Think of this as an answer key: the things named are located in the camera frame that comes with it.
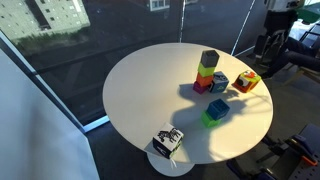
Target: glass wall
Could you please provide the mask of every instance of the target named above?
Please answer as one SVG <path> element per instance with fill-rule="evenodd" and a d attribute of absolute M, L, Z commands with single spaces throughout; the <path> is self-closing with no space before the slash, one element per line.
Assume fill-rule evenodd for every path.
<path fill-rule="evenodd" d="M 126 55 L 188 42 L 231 53 L 252 0 L 2 0 L 0 28 L 82 125 L 106 113 L 102 87 Z M 249 17 L 237 52 L 264 13 Z"/>

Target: green block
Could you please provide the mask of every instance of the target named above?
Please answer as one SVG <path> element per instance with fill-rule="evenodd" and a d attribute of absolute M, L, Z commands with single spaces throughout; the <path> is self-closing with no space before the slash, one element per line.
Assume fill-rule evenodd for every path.
<path fill-rule="evenodd" d="M 221 119 L 219 120 L 214 120 L 212 119 L 212 117 L 208 114 L 207 111 L 203 111 L 202 114 L 201 114 L 201 120 L 202 122 L 204 123 L 204 125 L 206 127 L 213 127 L 213 126 L 216 126 L 218 124 L 220 124 L 221 122 Z"/>
<path fill-rule="evenodd" d="M 202 77 L 212 76 L 216 67 L 205 68 L 202 63 L 199 63 L 198 72 Z"/>

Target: purple block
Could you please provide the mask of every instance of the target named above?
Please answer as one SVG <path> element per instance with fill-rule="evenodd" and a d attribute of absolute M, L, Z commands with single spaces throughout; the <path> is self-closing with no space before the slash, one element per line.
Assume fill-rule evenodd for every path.
<path fill-rule="evenodd" d="M 193 90 L 195 90 L 197 93 L 202 94 L 208 89 L 208 87 L 201 87 L 200 84 L 196 81 L 193 84 Z"/>

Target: blue block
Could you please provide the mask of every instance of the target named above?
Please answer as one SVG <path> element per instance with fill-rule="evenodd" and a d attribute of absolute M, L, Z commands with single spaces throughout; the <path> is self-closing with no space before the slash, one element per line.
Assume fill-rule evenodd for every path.
<path fill-rule="evenodd" d="M 223 102 L 221 99 L 217 99 L 212 101 L 207 109 L 208 114 L 212 117 L 212 119 L 221 119 L 227 115 L 230 107 Z"/>
<path fill-rule="evenodd" d="M 227 88 L 228 84 L 228 78 L 223 74 L 223 72 L 218 71 L 213 74 L 213 80 L 208 90 L 211 93 L 221 93 Z"/>

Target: toy block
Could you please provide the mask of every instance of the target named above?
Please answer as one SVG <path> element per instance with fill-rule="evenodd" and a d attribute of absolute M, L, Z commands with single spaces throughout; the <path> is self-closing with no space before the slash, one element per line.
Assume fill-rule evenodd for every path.
<path fill-rule="evenodd" d="M 213 74 L 213 80 L 209 87 L 211 93 L 223 92 L 229 84 L 228 78 L 223 74 L 223 72 L 218 71 Z"/>
<path fill-rule="evenodd" d="M 198 67 L 198 72 L 201 74 L 202 77 L 212 76 L 215 67 L 205 68 L 203 64 L 200 62 Z"/>
<path fill-rule="evenodd" d="M 215 50 L 202 51 L 201 64 L 205 68 L 216 67 L 219 57 L 219 54 Z"/>
<path fill-rule="evenodd" d="M 183 133 L 169 123 L 153 137 L 153 147 L 164 157 L 170 159 L 181 145 Z"/>
<path fill-rule="evenodd" d="M 201 85 L 196 81 L 193 84 L 193 90 L 195 90 L 197 93 L 202 94 L 208 89 L 208 87 L 201 87 Z"/>
<path fill-rule="evenodd" d="M 207 109 L 208 114 L 212 117 L 212 119 L 221 119 L 227 115 L 230 107 L 223 102 L 221 99 L 217 99 L 212 101 Z"/>
<path fill-rule="evenodd" d="M 197 82 L 201 87 L 209 86 L 211 81 L 213 80 L 213 76 L 202 77 L 200 73 L 197 75 Z"/>
<path fill-rule="evenodd" d="M 243 93 L 251 91 L 261 80 L 261 77 L 252 71 L 245 71 L 241 73 L 233 86 Z"/>
<path fill-rule="evenodd" d="M 216 126 L 216 125 L 220 124 L 220 122 L 221 122 L 220 119 L 218 119 L 218 120 L 212 119 L 212 117 L 208 114 L 207 111 L 203 111 L 203 112 L 202 112 L 202 114 L 201 114 L 201 120 L 202 120 L 203 124 L 204 124 L 207 128 Z"/>

